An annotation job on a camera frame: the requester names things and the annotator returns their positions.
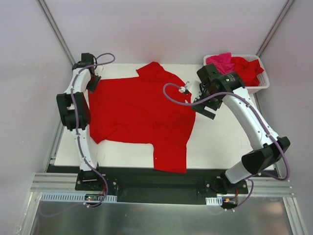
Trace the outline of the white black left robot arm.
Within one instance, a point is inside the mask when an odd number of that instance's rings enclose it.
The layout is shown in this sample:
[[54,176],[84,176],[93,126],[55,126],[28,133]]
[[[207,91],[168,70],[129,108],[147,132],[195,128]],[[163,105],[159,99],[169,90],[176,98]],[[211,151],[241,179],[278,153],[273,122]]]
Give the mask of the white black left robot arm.
[[72,134],[80,161],[76,190],[98,191],[104,187],[104,179],[96,171],[96,143],[90,136],[91,114],[85,92],[95,91],[100,76],[95,73],[96,57],[82,53],[81,60],[72,66],[72,79],[68,88],[56,96],[62,125]]

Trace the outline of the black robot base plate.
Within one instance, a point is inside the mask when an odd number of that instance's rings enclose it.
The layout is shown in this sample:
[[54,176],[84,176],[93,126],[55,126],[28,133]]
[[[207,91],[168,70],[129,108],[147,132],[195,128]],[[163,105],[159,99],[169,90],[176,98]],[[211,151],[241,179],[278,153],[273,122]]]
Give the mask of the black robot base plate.
[[170,173],[152,168],[101,167],[102,176],[88,171],[77,175],[75,190],[101,192],[116,196],[118,202],[204,205],[206,198],[218,193],[248,193],[240,181],[222,189],[222,169],[189,169],[186,173]]

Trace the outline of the white perforated plastic basket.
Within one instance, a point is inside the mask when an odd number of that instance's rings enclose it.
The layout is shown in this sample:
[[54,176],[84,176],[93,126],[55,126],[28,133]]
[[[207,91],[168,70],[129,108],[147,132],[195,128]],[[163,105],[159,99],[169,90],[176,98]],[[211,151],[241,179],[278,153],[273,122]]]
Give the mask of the white perforated plastic basket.
[[[203,64],[204,65],[206,65],[205,59],[207,57],[209,57],[209,56],[213,56],[213,55],[206,55],[206,56],[204,56],[204,58],[203,58]],[[257,86],[257,87],[247,87],[249,93],[254,94],[254,93],[256,93],[257,91],[259,91],[261,89],[266,89],[266,88],[269,87],[268,75],[267,75],[267,73],[265,71],[263,63],[261,62],[261,60],[260,60],[260,58],[258,56],[252,55],[252,54],[232,54],[232,57],[243,57],[243,58],[245,58],[248,61],[253,61],[253,60],[257,59],[257,60],[259,60],[261,67],[264,69],[264,71],[261,74],[257,75],[257,78],[260,81],[260,85]]]

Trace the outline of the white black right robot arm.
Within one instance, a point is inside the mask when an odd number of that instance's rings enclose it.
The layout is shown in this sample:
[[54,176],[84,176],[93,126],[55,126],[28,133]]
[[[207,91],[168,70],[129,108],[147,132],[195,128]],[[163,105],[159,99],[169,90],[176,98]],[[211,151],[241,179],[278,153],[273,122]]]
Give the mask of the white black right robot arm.
[[231,193],[242,180],[263,173],[281,160],[291,143],[288,137],[280,137],[261,116],[236,72],[221,74],[214,64],[209,64],[200,68],[197,75],[200,80],[188,88],[195,95],[192,110],[214,119],[212,110],[225,104],[240,123],[252,147],[252,151],[211,184],[216,193]]

